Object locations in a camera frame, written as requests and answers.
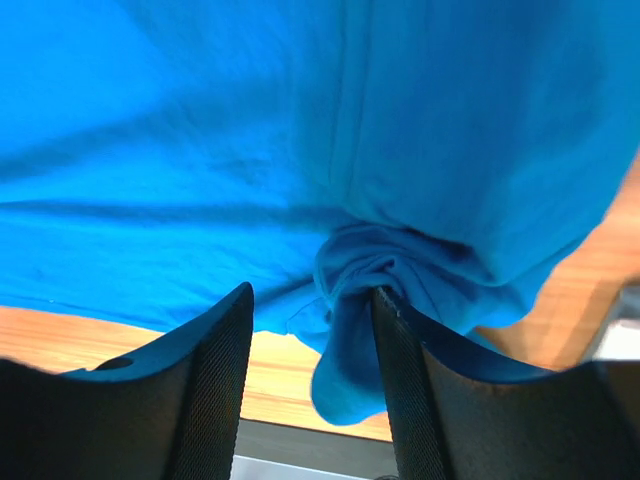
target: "blue fabric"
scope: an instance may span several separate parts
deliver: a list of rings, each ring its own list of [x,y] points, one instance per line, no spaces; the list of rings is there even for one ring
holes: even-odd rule
[[[384,409],[366,290],[467,334],[522,318],[640,138],[640,4],[0,6],[0,303],[167,331],[241,281]]]

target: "blue cloth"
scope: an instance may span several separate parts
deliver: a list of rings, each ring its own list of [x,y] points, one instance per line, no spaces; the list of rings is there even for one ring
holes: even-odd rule
[[[522,318],[640,138],[637,2],[0,6],[0,303],[158,331],[241,281],[384,409],[366,290]]]

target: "black object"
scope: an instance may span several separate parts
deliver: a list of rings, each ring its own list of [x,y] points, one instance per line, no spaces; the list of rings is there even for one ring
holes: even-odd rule
[[[373,293],[372,313],[402,480],[640,478],[640,363],[549,372],[386,289]]]
[[[0,360],[0,479],[228,480],[252,330],[243,284],[94,371]]]

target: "blue t-shirt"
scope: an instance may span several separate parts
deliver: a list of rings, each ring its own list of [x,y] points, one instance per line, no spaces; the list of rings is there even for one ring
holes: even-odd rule
[[[640,138],[640,4],[0,6],[0,303],[168,331],[238,283],[384,409],[368,288],[521,319]]]

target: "wooden table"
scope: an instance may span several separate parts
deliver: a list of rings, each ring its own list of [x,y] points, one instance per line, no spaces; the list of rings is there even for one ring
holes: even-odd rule
[[[616,292],[640,275],[640,158],[606,221],[564,261],[536,309],[519,324],[485,331],[515,358],[550,368],[575,364]],[[0,309],[0,355],[60,372],[91,368],[148,343],[157,333],[113,323],[18,309]],[[318,356],[292,337],[255,335],[243,417],[389,439],[386,416],[338,428],[323,422],[309,400]]]

